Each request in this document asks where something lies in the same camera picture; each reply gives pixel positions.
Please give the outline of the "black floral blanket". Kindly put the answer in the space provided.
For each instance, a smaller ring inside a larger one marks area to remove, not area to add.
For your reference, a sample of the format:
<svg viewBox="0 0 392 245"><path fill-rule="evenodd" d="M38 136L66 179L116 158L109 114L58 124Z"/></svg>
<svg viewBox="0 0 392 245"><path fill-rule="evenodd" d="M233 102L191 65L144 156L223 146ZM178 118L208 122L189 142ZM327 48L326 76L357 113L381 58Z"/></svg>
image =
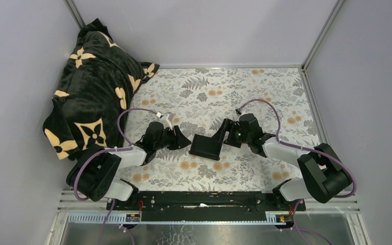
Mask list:
<svg viewBox="0 0 392 245"><path fill-rule="evenodd" d="M57 157L74 160L92 145L122 146L120 130L127 122L122 112L158 69L126 53L99 19L83 27L43 123Z"/></svg>

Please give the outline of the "black paper box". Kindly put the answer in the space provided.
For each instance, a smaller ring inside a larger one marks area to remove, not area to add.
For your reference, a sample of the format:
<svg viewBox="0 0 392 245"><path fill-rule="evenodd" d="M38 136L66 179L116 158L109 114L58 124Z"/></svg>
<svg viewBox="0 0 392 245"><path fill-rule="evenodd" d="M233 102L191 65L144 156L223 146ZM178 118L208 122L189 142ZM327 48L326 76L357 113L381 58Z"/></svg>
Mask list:
<svg viewBox="0 0 392 245"><path fill-rule="evenodd" d="M226 131L219 129L212 137L195 134L189 153L194 156L218 161Z"/></svg>

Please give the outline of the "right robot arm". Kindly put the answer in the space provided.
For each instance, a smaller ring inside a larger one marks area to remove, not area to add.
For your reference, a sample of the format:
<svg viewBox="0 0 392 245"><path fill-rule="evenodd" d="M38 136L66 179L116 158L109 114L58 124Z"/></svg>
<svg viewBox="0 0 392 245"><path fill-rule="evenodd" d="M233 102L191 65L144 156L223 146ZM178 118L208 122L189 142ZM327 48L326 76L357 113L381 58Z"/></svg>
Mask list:
<svg viewBox="0 0 392 245"><path fill-rule="evenodd" d="M299 168L300 179L285 180L272 189L272 203L279 210L287 209L298 199L313 198L326 203L339 198L340 192L353 183L351 174L341 165L331 146L321 143L308 148L281 141L277 135L263 132L252 113L243 114L236 121L224 119L222 130L228 132L224 144L236 148L246 144L256 155Z"/></svg>

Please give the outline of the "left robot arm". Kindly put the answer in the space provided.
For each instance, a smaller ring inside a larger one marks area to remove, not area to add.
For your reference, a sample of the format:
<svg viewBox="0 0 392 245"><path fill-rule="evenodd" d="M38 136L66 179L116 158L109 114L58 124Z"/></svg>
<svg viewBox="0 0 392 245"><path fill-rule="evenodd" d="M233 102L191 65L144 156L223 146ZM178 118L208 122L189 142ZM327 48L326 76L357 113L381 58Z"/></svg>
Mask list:
<svg viewBox="0 0 392 245"><path fill-rule="evenodd" d="M136 187L118 177L119 169L147 165L158 150L180 150L190 144L178 126L166 128L155 121L130 147L106 149L94 145L87 149L67 175L66 184L77 192L78 200L116 199L123 208L131 210L138 203Z"/></svg>

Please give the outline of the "floral tablecloth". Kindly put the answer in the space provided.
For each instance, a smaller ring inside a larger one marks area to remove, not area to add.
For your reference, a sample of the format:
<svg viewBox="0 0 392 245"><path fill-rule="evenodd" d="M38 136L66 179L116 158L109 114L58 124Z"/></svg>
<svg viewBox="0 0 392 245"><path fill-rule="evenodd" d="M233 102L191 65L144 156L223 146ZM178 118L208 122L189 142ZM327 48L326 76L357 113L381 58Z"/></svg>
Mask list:
<svg viewBox="0 0 392 245"><path fill-rule="evenodd" d="M173 124L192 139L212 136L235 110L253 113L263 131L299 145L314 146L319 133L298 68L160 69L135 94L126 136L138 141L154 121L152 110L172 112ZM298 167L253 154L243 145L223 145L218 160L162 149L148 165L121 169L122 179L151 191L270 191L299 179Z"/></svg>

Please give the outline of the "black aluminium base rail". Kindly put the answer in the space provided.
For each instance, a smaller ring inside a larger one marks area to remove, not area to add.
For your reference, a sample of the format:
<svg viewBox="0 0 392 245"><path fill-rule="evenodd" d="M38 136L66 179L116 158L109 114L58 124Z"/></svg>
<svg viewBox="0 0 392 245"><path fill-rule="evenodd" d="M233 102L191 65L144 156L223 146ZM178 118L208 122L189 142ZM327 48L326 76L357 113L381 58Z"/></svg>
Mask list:
<svg viewBox="0 0 392 245"><path fill-rule="evenodd" d="M128 201L94 202L78 201L70 191L63 191L58 212L75 223L286 226L294 214L349 216L360 209L354 197L321 204L315 199L280 201L264 192L139 191Z"/></svg>

